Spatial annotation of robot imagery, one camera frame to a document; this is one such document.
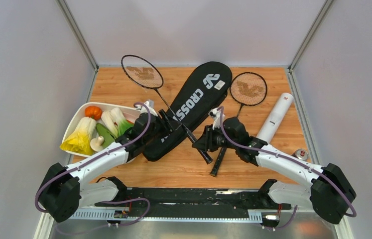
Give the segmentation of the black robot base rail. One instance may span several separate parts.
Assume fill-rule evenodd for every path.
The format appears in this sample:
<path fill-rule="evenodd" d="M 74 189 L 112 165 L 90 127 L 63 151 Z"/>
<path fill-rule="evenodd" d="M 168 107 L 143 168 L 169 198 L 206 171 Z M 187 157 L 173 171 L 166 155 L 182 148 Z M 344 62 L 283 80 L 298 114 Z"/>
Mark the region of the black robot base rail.
<path fill-rule="evenodd" d="M 279 205 L 258 189 L 127 188 L 115 201 L 124 201 L 131 216 L 161 218 L 238 219 L 249 210 L 277 211 Z"/>

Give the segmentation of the black racket bag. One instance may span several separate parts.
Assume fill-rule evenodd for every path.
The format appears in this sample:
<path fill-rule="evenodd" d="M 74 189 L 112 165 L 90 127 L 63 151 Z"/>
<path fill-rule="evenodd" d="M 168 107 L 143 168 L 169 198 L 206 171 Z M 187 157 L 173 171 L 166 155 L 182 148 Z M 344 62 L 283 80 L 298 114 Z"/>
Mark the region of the black racket bag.
<path fill-rule="evenodd" d="M 209 111 L 227 97 L 232 79 L 231 69 L 221 62 L 199 65 L 170 105 L 173 111 L 169 111 L 168 116 L 178 118 L 194 131 L 208 117 Z M 186 131 L 180 127 L 170 135 L 148 144 L 143 155 L 149 161 L 158 161 L 186 138 Z"/>

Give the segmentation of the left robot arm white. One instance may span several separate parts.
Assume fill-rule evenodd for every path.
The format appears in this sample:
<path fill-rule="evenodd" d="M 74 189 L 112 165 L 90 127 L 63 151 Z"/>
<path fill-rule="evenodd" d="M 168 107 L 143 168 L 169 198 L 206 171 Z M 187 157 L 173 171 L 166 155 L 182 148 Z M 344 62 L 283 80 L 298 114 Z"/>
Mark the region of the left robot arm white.
<path fill-rule="evenodd" d="M 92 180 L 110 169 L 127 164 L 142 154 L 151 142 L 165 137 L 181 125 L 163 110 L 152 114 L 143 110 L 134 125 L 100 152 L 74 164 L 52 165 L 35 195 L 38 210 L 49 213 L 57 222 L 69 219 L 79 208 L 100 202 L 121 206 L 127 193 L 121 183 L 110 179 Z"/>

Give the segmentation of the white shuttlecock tube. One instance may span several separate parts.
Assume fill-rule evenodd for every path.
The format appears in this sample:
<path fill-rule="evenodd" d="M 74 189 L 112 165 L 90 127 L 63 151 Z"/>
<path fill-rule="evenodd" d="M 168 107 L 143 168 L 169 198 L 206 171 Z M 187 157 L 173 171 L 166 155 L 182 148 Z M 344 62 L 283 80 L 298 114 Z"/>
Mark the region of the white shuttlecock tube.
<path fill-rule="evenodd" d="M 290 93 L 282 93 L 256 137 L 270 144 L 293 101 Z"/>

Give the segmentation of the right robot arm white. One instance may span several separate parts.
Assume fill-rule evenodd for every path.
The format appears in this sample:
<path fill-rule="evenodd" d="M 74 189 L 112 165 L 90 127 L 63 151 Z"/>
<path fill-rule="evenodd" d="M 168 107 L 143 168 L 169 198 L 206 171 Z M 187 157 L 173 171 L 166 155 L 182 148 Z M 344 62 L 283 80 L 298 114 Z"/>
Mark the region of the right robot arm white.
<path fill-rule="evenodd" d="M 333 163 L 322 166 L 288 155 L 249 135 L 237 117 L 228 118 L 217 127 L 206 126 L 192 146 L 210 152 L 220 147 L 233 149 L 242 161 L 268 168 L 295 182 L 285 184 L 275 179 L 267 180 L 258 198 L 265 208 L 276 204 L 312 208 L 322 219 L 335 225 L 344 216 L 357 215 L 352 205 L 357 194 L 339 166 Z"/>

